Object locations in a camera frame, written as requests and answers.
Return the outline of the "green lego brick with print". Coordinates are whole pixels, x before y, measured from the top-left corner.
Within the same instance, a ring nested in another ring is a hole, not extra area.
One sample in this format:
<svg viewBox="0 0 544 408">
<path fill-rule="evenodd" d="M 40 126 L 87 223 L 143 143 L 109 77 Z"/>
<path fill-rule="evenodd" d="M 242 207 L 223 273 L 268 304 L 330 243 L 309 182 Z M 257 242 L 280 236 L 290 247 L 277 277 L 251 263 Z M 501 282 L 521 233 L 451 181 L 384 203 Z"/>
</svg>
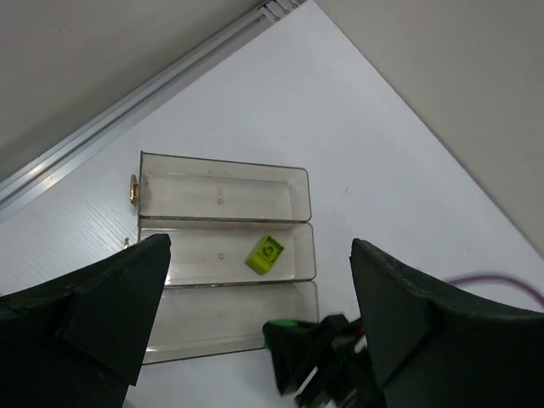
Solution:
<svg viewBox="0 0 544 408">
<path fill-rule="evenodd" d="M 312 325 L 312 322 L 304 320 L 269 320 L 262 328 L 264 348 L 269 352 L 306 349 L 309 346 L 308 329 Z"/>
</svg>

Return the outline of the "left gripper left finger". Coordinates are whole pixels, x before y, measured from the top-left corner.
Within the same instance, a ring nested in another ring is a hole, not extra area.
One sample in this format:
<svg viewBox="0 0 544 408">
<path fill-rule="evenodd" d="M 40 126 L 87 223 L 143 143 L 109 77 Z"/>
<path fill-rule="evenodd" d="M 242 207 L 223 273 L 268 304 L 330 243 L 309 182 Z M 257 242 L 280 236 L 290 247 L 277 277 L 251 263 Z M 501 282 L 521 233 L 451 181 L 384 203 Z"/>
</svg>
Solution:
<svg viewBox="0 0 544 408">
<path fill-rule="evenodd" d="M 1 298 L 3 407 L 121 407 L 136 384 L 171 260 L 156 234 Z"/>
</svg>

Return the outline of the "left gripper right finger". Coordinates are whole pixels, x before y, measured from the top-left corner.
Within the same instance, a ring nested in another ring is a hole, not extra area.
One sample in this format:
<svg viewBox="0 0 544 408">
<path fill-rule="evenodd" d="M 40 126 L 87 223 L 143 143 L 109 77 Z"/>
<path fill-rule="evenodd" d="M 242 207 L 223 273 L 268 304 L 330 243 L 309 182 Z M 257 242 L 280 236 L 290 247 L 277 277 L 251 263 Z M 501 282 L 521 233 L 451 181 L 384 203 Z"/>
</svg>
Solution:
<svg viewBox="0 0 544 408">
<path fill-rule="evenodd" d="M 542 313 L 465 292 L 361 239 L 350 264 L 387 406 L 542 406 Z"/>
</svg>

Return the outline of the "lime small lego brick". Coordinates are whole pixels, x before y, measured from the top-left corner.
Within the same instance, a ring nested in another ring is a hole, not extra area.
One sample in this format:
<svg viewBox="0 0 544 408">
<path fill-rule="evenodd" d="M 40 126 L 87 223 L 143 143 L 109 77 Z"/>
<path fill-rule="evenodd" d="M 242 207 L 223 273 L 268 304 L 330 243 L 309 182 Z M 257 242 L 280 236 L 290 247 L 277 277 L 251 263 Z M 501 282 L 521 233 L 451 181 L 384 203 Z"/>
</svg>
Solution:
<svg viewBox="0 0 544 408">
<path fill-rule="evenodd" d="M 285 247 L 272 235 L 266 235 L 247 256 L 245 264 L 258 275 L 266 275 L 275 266 Z"/>
</svg>

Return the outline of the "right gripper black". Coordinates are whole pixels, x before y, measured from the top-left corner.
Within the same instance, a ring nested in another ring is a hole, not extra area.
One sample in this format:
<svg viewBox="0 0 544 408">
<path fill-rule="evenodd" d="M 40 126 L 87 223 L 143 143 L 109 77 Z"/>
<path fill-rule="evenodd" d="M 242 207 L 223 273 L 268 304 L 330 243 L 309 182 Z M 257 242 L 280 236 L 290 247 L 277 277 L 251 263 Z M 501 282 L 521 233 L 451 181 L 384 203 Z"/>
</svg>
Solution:
<svg viewBox="0 0 544 408">
<path fill-rule="evenodd" d="M 298 407 L 386 405 L 364 345 L 366 332 L 361 320 L 331 315 L 321 323 L 313 323 L 308 334 L 307 348 L 270 352 L 280 395 L 296 392 L 309 373 L 315 371 L 294 399 Z"/>
</svg>

